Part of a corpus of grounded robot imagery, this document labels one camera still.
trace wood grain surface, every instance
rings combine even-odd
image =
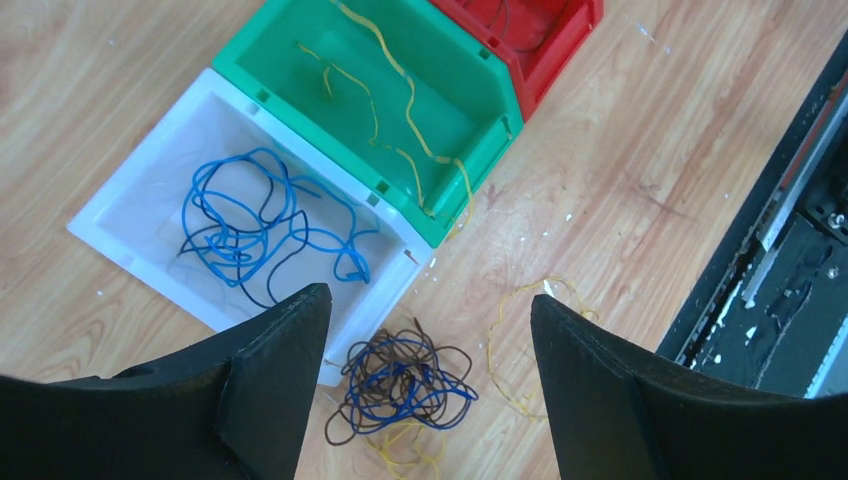
[[[261,3],[0,1],[0,372],[109,376],[211,334],[65,226]],[[847,27],[843,0],[607,2],[475,221],[387,322],[417,316],[474,358],[482,398],[445,435],[442,478],[558,477],[547,424],[486,375],[500,297],[563,275],[605,328],[654,349]],[[497,374],[523,393],[538,382],[532,295],[496,338]],[[324,442],[341,395],[316,392],[298,478],[391,478],[363,441]],[[420,440],[439,450],[436,432]]]

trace yellow wire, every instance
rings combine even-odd
[[[600,319],[600,315],[598,315],[598,312],[591,310],[591,309],[586,309],[586,308],[583,307],[583,299],[580,298],[580,294],[577,292],[577,289],[574,287],[574,285],[571,284],[571,282],[568,282],[564,278],[559,277],[559,276],[545,277],[545,278],[539,280],[538,282],[531,283],[530,285],[524,285],[522,287],[518,287],[515,290],[513,290],[513,291],[507,293],[506,295],[504,295],[503,297],[501,297],[501,301],[498,304],[498,321],[496,321],[491,326],[489,326],[489,331],[487,332],[487,341],[486,341],[486,366],[487,366],[487,371],[489,373],[489,377],[491,377],[491,379],[492,379],[492,383],[495,384],[495,387],[498,389],[498,392],[501,394],[501,396],[503,396],[510,405],[512,405],[516,410],[518,410],[519,413],[521,413],[523,416],[529,418],[530,420],[532,420],[534,422],[544,421],[544,420],[547,420],[547,418],[548,418],[547,415],[539,415],[539,414],[531,413],[530,409],[529,409],[530,402],[533,400],[533,398],[536,397],[536,395],[539,393],[539,391],[542,388],[542,382],[539,381],[536,384],[536,388],[533,389],[533,392],[531,392],[529,394],[522,395],[520,398],[517,397],[516,394],[513,394],[512,392],[510,392],[503,384],[501,384],[500,381],[498,381],[498,378],[495,375],[495,362],[494,362],[493,353],[492,353],[492,350],[493,350],[492,340],[494,338],[495,329],[501,323],[503,323],[503,321],[504,321],[504,305],[506,304],[506,302],[510,298],[512,298],[514,295],[517,295],[517,294],[522,293],[522,292],[526,292],[527,290],[534,290],[534,289],[537,289],[537,288],[543,286],[545,284],[545,282],[559,283],[559,284],[563,285],[569,291],[569,293],[574,295],[574,297],[577,299],[577,304],[578,304],[577,308],[581,311],[580,312],[581,315],[586,316],[587,314],[592,313],[592,314],[594,314],[596,319],[598,319],[598,320]]]
[[[371,139],[368,140],[368,143],[371,144],[371,146],[377,146],[377,136],[380,134],[380,122],[377,120],[377,106],[374,105],[374,97],[371,96],[371,89],[369,89],[368,85],[365,85],[365,83],[362,80],[354,77],[352,74],[348,73],[345,69],[336,65],[336,62],[331,62],[330,65],[332,65],[333,68],[338,70],[338,72],[341,73],[342,75],[344,75],[348,80],[359,85],[359,87],[362,88],[363,90],[365,90],[365,93],[368,95],[368,102],[371,104],[371,116],[374,118],[374,136],[371,137]]]
[[[400,66],[400,64],[397,62],[397,60],[395,60],[395,57],[389,51],[388,45],[386,45],[386,39],[383,37],[383,32],[380,31],[380,28],[377,25],[375,25],[374,22],[372,22],[371,20],[369,20],[369,19],[363,17],[362,15],[354,12],[353,10],[348,8],[347,5],[345,5],[344,3],[336,1],[336,0],[329,0],[329,1],[333,4],[335,4],[335,5],[338,5],[338,7],[342,11],[342,13],[344,13],[345,16],[347,16],[349,19],[351,19],[352,21],[364,26],[368,30],[371,30],[371,33],[373,33],[374,36],[377,37],[377,41],[380,42],[380,48],[383,50],[383,55],[385,55],[386,59],[389,61],[389,64],[391,64],[392,68],[394,68],[394,70],[398,73],[398,75],[405,78],[406,83],[409,84],[410,96],[409,96],[409,103],[407,103],[407,105],[406,105],[406,123],[412,129],[412,132],[415,134],[416,138],[418,138],[418,143],[421,144],[421,148],[424,150],[424,153],[426,153],[428,157],[430,157],[431,159],[435,160],[438,163],[442,163],[442,164],[446,164],[446,165],[450,164],[451,163],[450,157],[442,157],[442,156],[437,157],[436,155],[433,154],[433,151],[430,150],[430,146],[427,144],[427,141],[424,140],[424,136],[421,134],[421,131],[418,129],[418,125],[412,119],[412,105],[415,103],[415,80],[413,80],[412,77],[409,74],[406,73],[406,71],[403,69],[403,67]],[[468,177],[468,172],[465,170],[465,166],[462,164],[462,161],[458,158],[454,158],[453,164],[456,165],[456,167],[460,170],[460,172],[462,173],[462,178],[465,181],[465,193],[468,195],[468,217],[465,219],[465,225],[468,225],[468,223],[471,222],[471,217],[474,213],[474,192],[472,191],[472,188],[471,188],[471,180]],[[419,185],[419,189],[420,189],[420,183],[421,182],[420,182],[419,179],[416,179],[416,181],[417,181],[417,183]],[[419,206],[422,207],[422,208],[424,207],[424,205],[423,205],[423,194],[421,193],[420,190],[419,190]],[[455,224],[453,226],[453,228],[451,229],[451,232],[448,234],[448,239],[450,240],[453,237],[455,237],[461,230],[462,230],[462,227],[459,227],[457,224]]]
[[[324,69],[324,87],[327,88],[327,94],[330,96],[330,100],[333,99],[333,89],[330,88],[330,67]]]
[[[390,147],[388,145],[383,145],[383,147],[385,147],[389,150],[392,149],[392,147]],[[408,153],[401,150],[400,148],[396,148],[395,151],[398,153],[398,155],[405,158],[406,161],[409,163],[409,166],[412,167],[412,173],[415,174],[415,187],[418,189],[418,206],[423,209],[424,208],[424,194],[421,191],[421,177],[418,176],[418,167],[415,166],[415,160],[413,160],[412,157],[410,157]]]
[[[321,60],[321,57],[319,57],[317,53],[315,53],[315,52],[313,52],[312,50],[310,50],[310,49],[306,48],[306,47],[305,47],[303,44],[301,44],[300,42],[295,42],[295,45],[297,45],[297,48],[301,49],[303,52],[308,53],[309,55],[312,55],[313,57],[315,57],[315,59],[316,59],[316,60],[318,60],[319,62],[323,62],[323,60]]]
[[[367,438],[367,437],[365,438],[365,442],[372,450],[374,450],[375,452],[377,452],[378,455],[380,455],[380,458],[382,458],[383,462],[386,464],[386,469],[389,471],[389,473],[392,474],[392,476],[395,478],[395,480],[406,480],[406,477],[404,475],[398,473],[396,468],[414,467],[416,465],[419,465],[421,463],[421,460],[424,460],[425,462],[430,464],[430,466],[433,468],[433,471],[436,472],[436,479],[437,480],[441,479],[442,474],[441,474],[441,469],[439,468],[439,461],[444,456],[445,450],[447,448],[447,442],[445,440],[444,432],[439,432],[441,440],[442,440],[442,446],[441,446],[441,449],[439,450],[439,453],[436,456],[431,457],[431,456],[429,456],[429,455],[427,455],[427,454],[425,454],[424,452],[421,451],[421,448],[420,448],[419,443],[418,443],[419,438],[421,436],[421,432],[424,430],[424,425],[422,425],[418,422],[407,421],[407,422],[395,423],[390,428],[393,428],[393,427],[402,427],[402,428],[401,428],[400,432],[395,434],[394,436],[392,436],[389,433],[386,433],[384,440],[380,443],[375,442],[375,441],[373,441],[373,440],[371,440],[370,438]],[[395,460],[392,457],[391,452],[389,452],[389,447],[393,443],[395,443],[397,440],[399,440],[401,437],[406,435],[407,432],[409,432],[411,429],[413,429],[415,427],[417,427],[418,430],[415,433],[415,438],[414,438],[413,443],[412,443],[412,451],[418,456],[418,458],[415,459],[415,460],[409,461],[409,462],[401,462],[401,461]]]

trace wire bundle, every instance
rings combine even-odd
[[[376,433],[407,419],[436,430],[448,430],[459,425],[472,402],[479,399],[465,383],[471,371],[471,357],[457,347],[436,348],[417,319],[414,323],[414,330],[392,335],[382,329],[371,341],[351,346],[342,368],[342,375],[349,375],[347,393],[324,426],[329,444],[344,445],[356,435]],[[441,368],[439,352],[445,350],[459,352],[468,360],[462,375]],[[448,408],[451,397],[462,402],[458,408]],[[330,423],[337,416],[344,418],[351,429],[350,436],[342,441],[334,441],[329,434]]]
[[[262,156],[270,161],[261,162]],[[224,167],[234,164],[247,164],[267,179],[268,191],[258,210],[242,199],[210,187]],[[274,193],[280,188],[283,189],[282,205],[272,208]],[[310,227],[306,212],[298,208],[297,192],[319,199],[323,198],[323,194],[343,206],[351,216],[347,239],[329,230]],[[188,217],[193,209],[200,210],[212,224],[190,231]],[[357,231],[356,212],[349,202],[309,175],[289,177],[289,169],[280,156],[264,147],[201,165],[192,175],[191,187],[183,201],[182,227],[186,239],[177,256],[194,252],[224,284],[231,288],[240,287],[251,302],[266,309],[279,302],[271,288],[272,278],[280,266],[306,247],[336,255],[333,266],[336,280],[370,282],[368,261],[356,250],[354,241],[362,235],[378,233],[374,229]],[[316,243],[318,238],[325,241]],[[324,246],[327,241],[338,246]],[[271,303],[266,305],[248,292],[245,283],[262,271],[289,242],[293,242],[295,248],[282,256],[267,273],[265,287]],[[344,258],[350,259],[353,271],[341,272]]]

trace blue wire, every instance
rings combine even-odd
[[[254,156],[259,153],[270,156],[273,164],[276,165],[280,173],[274,173],[258,162]],[[209,188],[210,181],[222,166],[236,162],[246,162],[268,178],[270,188],[258,212],[230,195]],[[309,184],[312,188],[307,188],[302,184]],[[281,185],[285,190],[283,205],[279,213],[272,220],[266,220],[265,210],[268,208],[276,185]],[[298,209],[296,191],[314,198],[323,198],[321,193],[314,190],[319,190],[330,199],[336,201],[345,207],[350,214],[351,228],[348,232],[347,240],[344,240],[329,230],[309,227],[309,219],[306,213],[302,209]],[[246,219],[251,221],[251,223],[255,222],[255,228],[246,229],[233,226],[214,208],[210,202],[212,198],[227,202],[243,210],[247,213]],[[187,213],[190,207],[200,209],[203,215],[213,222],[212,225],[190,232],[187,222]],[[295,220],[298,217],[302,218],[302,227],[295,225]],[[309,175],[298,175],[290,178],[288,168],[282,159],[276,153],[264,147],[255,148],[243,155],[235,155],[201,165],[192,175],[191,187],[183,201],[182,227],[186,235],[186,240],[181,246],[178,255],[194,252],[200,261],[227,286],[240,287],[253,303],[262,308],[269,308],[269,306],[257,301],[247,291],[245,282],[262,270],[289,240],[299,243],[299,247],[274,264],[266,278],[266,290],[272,304],[277,303],[277,299],[271,291],[271,280],[274,274],[280,266],[294,255],[300,253],[307,246],[322,253],[336,255],[333,265],[333,275],[338,281],[362,281],[366,284],[369,283],[371,280],[371,271],[368,261],[356,250],[354,240],[362,235],[379,233],[378,229],[356,231],[356,212],[350,203],[333,194],[321,182]],[[282,238],[272,244],[270,232],[278,227],[286,228],[287,232]],[[329,238],[331,241],[337,243],[339,247],[329,248],[316,244],[313,241],[315,234]],[[354,266],[354,271],[342,274],[340,273],[341,261],[345,257],[350,258]],[[235,270],[235,276],[228,275],[225,273],[225,270]]]
[[[404,365],[395,361],[391,365],[385,365],[380,370],[368,374],[364,369],[369,355],[391,343],[409,344],[426,350],[433,357],[436,365],[435,368],[431,368],[427,364]],[[375,422],[375,425],[362,426],[354,421],[354,415],[351,414],[347,417],[347,420],[354,434],[370,435],[407,418],[415,418],[424,425],[436,430],[449,430],[459,425],[470,410],[471,403],[478,400],[479,395],[467,385],[462,384],[456,376],[445,372],[438,365],[439,359],[437,352],[428,343],[418,340],[392,338],[376,345],[367,346],[359,352],[349,372],[343,372],[343,374],[349,373],[350,375],[348,379],[348,391],[345,394],[344,401],[346,405],[350,405],[352,412],[358,412],[361,417]],[[369,388],[374,388],[379,382],[390,378],[398,378],[414,368],[419,369],[423,378],[418,380],[414,375],[411,376],[408,391],[402,392],[402,398],[405,399],[403,402],[397,402],[390,398],[390,404],[388,406],[393,410],[392,414],[385,415],[379,413],[379,410],[385,409],[387,406],[385,402],[368,403],[363,398],[369,393]],[[360,371],[367,374],[364,383],[358,383],[357,381],[357,379],[361,378],[359,375]],[[428,386],[444,385],[447,388],[433,388],[430,390],[430,393],[419,398],[419,393],[422,392],[425,384]],[[428,415],[420,413],[420,409],[422,408],[438,410],[442,405],[447,403],[449,395],[459,396],[465,401],[460,414],[449,423],[437,424],[431,421]]]

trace cable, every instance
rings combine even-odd
[[[270,158],[270,169],[257,160],[256,157],[259,154]],[[230,194],[210,188],[210,182],[221,172],[221,169],[235,163],[249,165],[268,180],[268,192],[265,194],[258,211],[254,211],[244,201]],[[274,193],[280,186],[284,189],[282,194],[283,204],[279,207],[278,213],[269,219],[266,210],[270,210],[271,199],[275,197]],[[345,207],[351,217],[351,227],[347,240],[329,230],[310,227],[306,212],[298,209],[297,192],[317,199],[326,196]],[[216,206],[222,208],[221,211],[227,211],[228,214],[224,215]],[[199,209],[204,217],[212,221],[212,224],[190,232],[187,216],[192,207]],[[309,175],[289,177],[286,164],[279,155],[268,148],[255,148],[243,155],[201,165],[192,176],[191,188],[183,202],[181,219],[186,239],[177,256],[189,252],[195,253],[200,261],[225,285],[231,288],[239,287],[247,298],[260,308],[267,309],[278,303],[272,291],[272,279],[280,266],[302,252],[306,247],[322,253],[336,255],[333,276],[339,282],[362,281],[366,284],[370,282],[371,272],[368,262],[356,250],[355,239],[362,235],[379,233],[379,231],[376,229],[357,231],[356,212],[349,202],[339,198],[321,182]],[[240,222],[238,226],[234,225],[236,221]],[[272,232],[279,229],[282,229],[284,234],[278,240],[272,242]],[[316,238],[323,238],[324,244],[316,243]],[[276,261],[265,279],[266,290],[271,300],[271,305],[267,305],[257,300],[247,290],[245,284],[274,259],[290,240],[296,242],[296,248]],[[338,247],[325,246],[328,241],[338,244]],[[354,271],[341,272],[341,262],[344,258],[351,260]]]
[[[383,462],[386,464],[386,470],[395,478],[395,480],[406,480],[406,477],[398,472],[396,469],[401,468],[409,468],[414,467],[421,463],[421,460],[427,462],[430,467],[432,467],[435,472],[436,480],[442,478],[441,469],[439,468],[439,461],[445,454],[445,450],[447,449],[447,442],[445,441],[444,432],[439,432],[439,437],[441,439],[441,449],[439,453],[435,456],[429,456],[421,451],[421,447],[418,444],[418,441],[421,437],[421,432],[424,431],[424,425],[417,422],[399,422],[393,425],[393,427],[398,427],[400,429],[400,433],[392,435],[388,431],[386,435],[383,437],[382,441],[371,440],[370,438],[366,438],[365,442],[369,448],[377,452],[380,455],[380,458],[383,459]],[[415,437],[412,440],[412,452],[418,456],[417,459],[411,461],[398,461],[395,460],[392,456],[389,447],[391,447],[396,441],[401,439],[407,432],[412,431],[413,428],[416,428]]]
[[[355,22],[359,25],[362,25],[363,27],[367,28],[368,30],[370,30],[374,34],[374,36],[377,38],[377,41],[380,44],[380,48],[382,49],[383,55],[386,57],[386,60],[388,60],[389,64],[398,73],[398,75],[400,75],[402,78],[404,78],[406,80],[406,82],[407,82],[407,84],[409,85],[409,88],[410,88],[409,102],[407,103],[407,106],[406,106],[406,122],[409,125],[410,129],[412,129],[412,132],[415,134],[416,138],[418,139],[418,142],[421,145],[421,148],[424,150],[424,153],[428,157],[430,157],[432,160],[436,161],[437,163],[441,163],[443,165],[453,164],[460,171],[462,178],[463,178],[463,181],[465,183],[466,194],[468,196],[468,216],[467,216],[467,218],[465,220],[465,224],[464,224],[464,225],[468,225],[468,223],[470,223],[470,221],[471,221],[472,216],[474,215],[474,192],[473,192],[473,189],[471,188],[471,180],[468,176],[468,172],[466,171],[464,164],[462,163],[462,161],[460,159],[451,158],[451,157],[444,157],[444,156],[436,156],[436,155],[433,154],[433,151],[430,149],[430,146],[427,144],[427,141],[424,139],[424,136],[421,134],[421,131],[419,130],[418,125],[412,119],[412,106],[415,103],[415,90],[416,90],[415,89],[415,80],[413,80],[413,78],[406,72],[406,70],[404,70],[404,68],[400,65],[400,63],[398,63],[398,61],[394,58],[392,53],[389,51],[389,48],[386,45],[386,40],[383,37],[382,31],[380,30],[380,28],[376,24],[374,24],[374,22],[372,22],[371,20],[369,20],[369,19],[363,17],[362,15],[354,12],[353,10],[348,8],[347,5],[345,5],[341,1],[338,1],[338,0],[329,0],[329,1],[331,3],[333,3],[334,5],[338,6],[339,10],[341,10],[341,12],[346,17],[348,17],[351,21],[353,21],[353,22]],[[315,57],[319,61],[322,61],[321,57],[318,56],[312,50],[309,50],[308,48],[306,48],[306,47],[304,47],[300,44],[297,44],[297,45],[298,45],[298,48],[300,48],[304,52],[312,55],[313,57]],[[376,109],[374,108],[374,102],[373,102],[373,99],[371,97],[370,89],[368,89],[368,87],[365,86],[365,84],[362,81],[356,79],[356,77],[354,77],[353,75],[350,75],[349,73],[343,71],[341,68],[336,66],[334,62],[331,63],[331,66],[338,69],[343,75],[345,75],[351,81],[354,81],[355,83],[360,85],[360,87],[362,87],[366,91],[366,93],[368,94],[368,97],[371,101],[372,113],[374,115],[374,122],[375,122],[375,135],[371,139],[370,143],[372,145],[375,145],[376,138],[377,138],[376,133],[378,131],[377,115],[376,115]],[[328,89],[328,91],[330,91],[329,81],[328,81],[326,75],[324,77],[324,83],[325,83],[325,87]],[[384,145],[384,147],[387,147],[388,149],[392,150],[392,148],[389,147],[389,146]],[[399,155],[407,158],[407,160],[411,160],[411,157],[409,157],[409,155],[406,154],[406,152],[403,152],[401,149],[397,148],[397,149],[394,149],[394,150]],[[424,202],[423,202],[424,196],[423,196],[423,192],[421,190],[421,181],[420,181],[420,178],[418,177],[418,171],[417,171],[417,168],[415,168],[415,165],[413,165],[413,173],[416,176],[416,186],[418,188],[419,207],[424,211],[424,213],[426,215],[433,217],[433,216],[435,216],[434,213],[432,211],[424,208]],[[453,228],[451,229],[450,233],[448,234],[448,239],[454,238],[462,230],[464,225],[458,224],[457,222],[455,222]]]
[[[536,395],[539,393],[539,391],[542,388],[541,381],[536,384],[536,388],[533,389],[533,391],[531,393],[522,395],[521,397],[518,397],[518,394],[515,394],[515,393],[512,393],[511,391],[509,391],[509,389],[507,389],[507,387],[505,385],[503,385],[498,380],[497,376],[495,375],[495,362],[494,362],[494,359],[493,359],[492,343],[493,343],[494,336],[495,336],[495,329],[501,323],[503,323],[503,321],[504,321],[504,311],[503,310],[504,310],[504,305],[506,304],[507,300],[509,300],[514,295],[517,295],[521,292],[525,292],[527,290],[537,289],[537,288],[547,284],[548,282],[558,283],[558,284],[564,286],[568,290],[569,293],[574,295],[574,297],[577,299],[577,305],[578,305],[577,309],[580,310],[581,315],[583,315],[584,317],[587,317],[591,314],[592,316],[595,317],[596,321],[600,320],[600,316],[598,315],[598,312],[596,312],[592,309],[584,308],[583,299],[580,298],[580,294],[577,293],[577,289],[574,287],[574,285],[571,284],[571,282],[566,281],[562,277],[549,276],[549,277],[545,277],[545,278],[539,280],[538,282],[531,283],[530,285],[524,285],[524,286],[518,287],[515,290],[504,295],[501,298],[500,303],[498,303],[498,321],[496,321],[491,326],[489,326],[489,331],[487,332],[487,336],[486,336],[486,367],[487,367],[486,370],[489,373],[489,377],[492,379],[492,383],[495,384],[495,387],[498,389],[498,392],[501,394],[501,396],[503,396],[506,399],[507,402],[509,402],[510,405],[512,405],[513,408],[515,408],[523,416],[529,418],[530,420],[532,420],[534,422],[544,421],[544,420],[547,420],[547,418],[548,418],[547,415],[531,413],[530,409],[529,409],[530,401],[532,401],[533,398],[536,397]]]
[[[382,329],[370,341],[350,347],[341,370],[348,376],[348,390],[324,425],[327,443],[344,445],[357,435],[371,435],[408,420],[435,430],[449,430],[462,422],[472,402],[479,399],[465,383],[473,364],[471,357],[457,347],[436,348],[418,320],[413,322],[414,329],[395,335]],[[439,353],[446,350],[458,352],[468,361],[462,375],[441,368]],[[462,403],[449,409],[452,397]],[[448,416],[449,411],[454,411],[452,416]],[[340,441],[333,440],[329,432],[336,417],[341,417],[351,431]]]

